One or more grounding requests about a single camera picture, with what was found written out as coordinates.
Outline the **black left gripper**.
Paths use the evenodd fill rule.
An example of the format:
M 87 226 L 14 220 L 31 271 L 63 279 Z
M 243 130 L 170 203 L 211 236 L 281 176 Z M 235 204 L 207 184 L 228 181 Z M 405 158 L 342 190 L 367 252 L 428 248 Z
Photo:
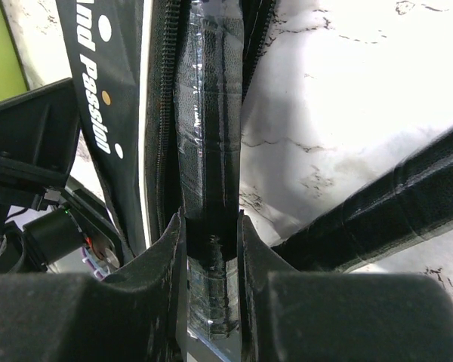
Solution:
M 45 210 L 65 188 L 79 141 L 72 79 L 0 102 L 0 204 Z

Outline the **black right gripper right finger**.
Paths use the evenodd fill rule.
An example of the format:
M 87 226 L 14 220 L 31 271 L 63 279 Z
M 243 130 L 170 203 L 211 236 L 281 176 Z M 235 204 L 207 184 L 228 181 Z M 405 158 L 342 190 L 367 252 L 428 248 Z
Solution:
M 237 219 L 243 361 L 453 361 L 453 302 L 416 274 L 295 270 Z

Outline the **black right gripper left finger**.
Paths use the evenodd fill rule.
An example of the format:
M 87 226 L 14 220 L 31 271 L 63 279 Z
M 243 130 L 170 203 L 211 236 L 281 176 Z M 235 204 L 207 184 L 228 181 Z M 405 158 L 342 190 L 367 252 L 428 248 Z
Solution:
M 0 361 L 184 361 L 186 223 L 103 280 L 0 275 Z

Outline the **black sport racket bag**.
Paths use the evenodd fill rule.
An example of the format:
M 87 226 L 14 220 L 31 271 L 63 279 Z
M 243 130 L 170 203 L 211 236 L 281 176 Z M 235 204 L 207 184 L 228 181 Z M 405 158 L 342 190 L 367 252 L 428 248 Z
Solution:
M 127 256 L 150 248 L 184 212 L 174 84 L 187 2 L 57 3 L 82 134 Z M 276 4 L 238 2 L 243 103 Z

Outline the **black-handled badminton racket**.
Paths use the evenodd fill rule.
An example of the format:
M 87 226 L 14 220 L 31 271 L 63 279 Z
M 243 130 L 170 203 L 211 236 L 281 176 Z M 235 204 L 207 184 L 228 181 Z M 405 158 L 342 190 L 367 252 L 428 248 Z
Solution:
M 453 127 L 273 250 L 300 271 L 345 271 L 453 230 Z
M 189 1 L 174 84 L 180 184 L 186 218 L 190 327 L 225 339 L 239 322 L 242 53 L 238 1 Z

